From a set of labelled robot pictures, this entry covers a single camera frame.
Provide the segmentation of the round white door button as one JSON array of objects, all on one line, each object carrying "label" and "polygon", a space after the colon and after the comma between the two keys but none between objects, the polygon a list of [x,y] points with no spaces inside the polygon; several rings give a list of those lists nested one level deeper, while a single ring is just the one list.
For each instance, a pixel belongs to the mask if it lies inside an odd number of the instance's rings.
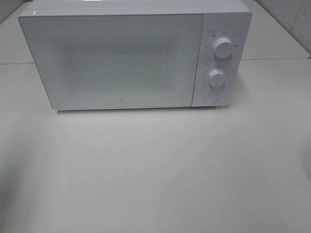
[{"label": "round white door button", "polygon": [[208,92],[204,96],[204,101],[208,104],[215,104],[219,99],[219,94],[217,92]]}]

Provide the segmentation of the white microwave knob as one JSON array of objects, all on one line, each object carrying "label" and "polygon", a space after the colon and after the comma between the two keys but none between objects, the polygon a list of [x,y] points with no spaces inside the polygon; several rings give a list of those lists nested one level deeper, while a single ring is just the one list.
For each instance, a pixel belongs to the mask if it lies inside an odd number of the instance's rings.
[{"label": "white microwave knob", "polygon": [[208,83],[212,87],[221,87],[225,83],[226,76],[220,69],[212,70],[208,74]]},{"label": "white microwave knob", "polygon": [[228,36],[221,36],[216,38],[213,43],[213,52],[217,58],[227,58],[232,54],[234,42]]}]

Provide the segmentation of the white microwave door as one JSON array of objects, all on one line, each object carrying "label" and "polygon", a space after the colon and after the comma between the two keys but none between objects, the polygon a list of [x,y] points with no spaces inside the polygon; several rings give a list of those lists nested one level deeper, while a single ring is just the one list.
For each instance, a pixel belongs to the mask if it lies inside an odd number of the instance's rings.
[{"label": "white microwave door", "polygon": [[188,107],[203,16],[19,19],[55,110]]}]

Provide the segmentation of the white microwave oven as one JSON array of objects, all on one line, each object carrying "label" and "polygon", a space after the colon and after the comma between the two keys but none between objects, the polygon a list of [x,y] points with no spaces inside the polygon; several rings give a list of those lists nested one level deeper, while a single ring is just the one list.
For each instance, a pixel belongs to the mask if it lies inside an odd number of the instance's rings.
[{"label": "white microwave oven", "polygon": [[[240,0],[35,0],[18,20],[21,17],[181,14],[203,16],[192,103],[188,107],[227,106],[253,16]],[[221,36],[228,36],[234,42],[232,54],[224,59],[217,58],[212,47],[213,41]],[[226,76],[221,87],[208,83],[208,74],[215,69],[222,70]],[[211,91],[219,94],[215,104],[204,101],[205,94]]]}]

